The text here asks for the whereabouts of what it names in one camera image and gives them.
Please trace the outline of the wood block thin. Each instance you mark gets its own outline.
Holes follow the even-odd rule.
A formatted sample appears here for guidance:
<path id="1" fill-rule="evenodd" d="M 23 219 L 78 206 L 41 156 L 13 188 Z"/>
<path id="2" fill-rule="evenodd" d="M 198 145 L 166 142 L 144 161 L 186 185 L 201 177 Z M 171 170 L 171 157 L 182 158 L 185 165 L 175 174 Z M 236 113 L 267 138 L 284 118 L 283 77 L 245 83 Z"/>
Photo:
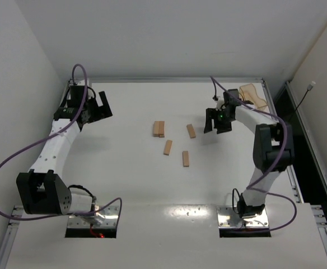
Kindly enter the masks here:
<path id="1" fill-rule="evenodd" d="M 196 133 L 195 133 L 195 130 L 194 130 L 194 127 L 192 124 L 187 124 L 186 125 L 186 128 L 188 130 L 188 134 L 189 134 L 189 137 L 192 139 L 192 138 L 196 138 Z"/>

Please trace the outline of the translucent orange plastic container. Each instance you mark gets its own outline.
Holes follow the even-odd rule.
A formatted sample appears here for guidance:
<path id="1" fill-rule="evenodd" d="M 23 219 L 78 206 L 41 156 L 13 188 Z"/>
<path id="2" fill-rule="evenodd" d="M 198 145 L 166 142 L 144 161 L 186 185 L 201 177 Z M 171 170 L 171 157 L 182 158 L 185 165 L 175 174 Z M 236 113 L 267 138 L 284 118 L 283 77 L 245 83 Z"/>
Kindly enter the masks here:
<path id="1" fill-rule="evenodd" d="M 253 84 L 240 86 L 239 93 L 244 100 L 252 102 L 258 110 L 265 111 L 268 106 L 267 102 L 258 95 Z"/>

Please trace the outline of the plain wood block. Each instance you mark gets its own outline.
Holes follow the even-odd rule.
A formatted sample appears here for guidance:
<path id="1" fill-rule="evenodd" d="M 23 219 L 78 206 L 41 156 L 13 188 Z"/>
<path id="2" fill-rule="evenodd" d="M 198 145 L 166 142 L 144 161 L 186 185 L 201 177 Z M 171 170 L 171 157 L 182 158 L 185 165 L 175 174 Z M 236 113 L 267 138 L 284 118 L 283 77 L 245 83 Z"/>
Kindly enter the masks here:
<path id="1" fill-rule="evenodd" d="M 158 137 L 160 135 L 160 122 L 155 121 L 153 124 L 153 137 Z"/>

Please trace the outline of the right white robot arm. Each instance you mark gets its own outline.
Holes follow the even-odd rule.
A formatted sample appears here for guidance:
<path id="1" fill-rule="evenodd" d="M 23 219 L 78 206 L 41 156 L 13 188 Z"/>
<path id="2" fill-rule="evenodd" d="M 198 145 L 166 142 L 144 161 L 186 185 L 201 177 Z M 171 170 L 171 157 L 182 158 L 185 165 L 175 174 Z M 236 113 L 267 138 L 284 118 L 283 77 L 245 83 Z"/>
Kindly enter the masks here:
<path id="1" fill-rule="evenodd" d="M 274 181 L 294 161 L 292 128 L 283 120 L 257 110 L 252 102 L 242 101 L 237 89 L 225 91 L 222 97 L 215 95 L 213 100 L 216 107 L 205 110 L 204 133 L 214 129 L 218 134 L 230 132 L 232 122 L 238 121 L 254 134 L 255 169 L 236 208 L 240 218 L 260 215 Z"/>

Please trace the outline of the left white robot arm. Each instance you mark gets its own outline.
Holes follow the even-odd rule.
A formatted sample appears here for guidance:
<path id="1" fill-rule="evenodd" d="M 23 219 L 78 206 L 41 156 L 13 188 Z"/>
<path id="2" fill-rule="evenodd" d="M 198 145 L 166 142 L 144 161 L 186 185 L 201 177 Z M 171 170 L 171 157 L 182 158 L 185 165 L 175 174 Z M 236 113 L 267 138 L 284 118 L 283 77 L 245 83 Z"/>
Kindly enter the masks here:
<path id="1" fill-rule="evenodd" d="M 90 82 L 70 84 L 65 99 L 54 113 L 51 136 L 26 173 L 16 184 L 24 210 L 29 215 L 85 214 L 94 209 L 93 194 L 72 193 L 62 178 L 69 151 L 85 124 L 112 116 L 106 97 L 95 93 Z"/>

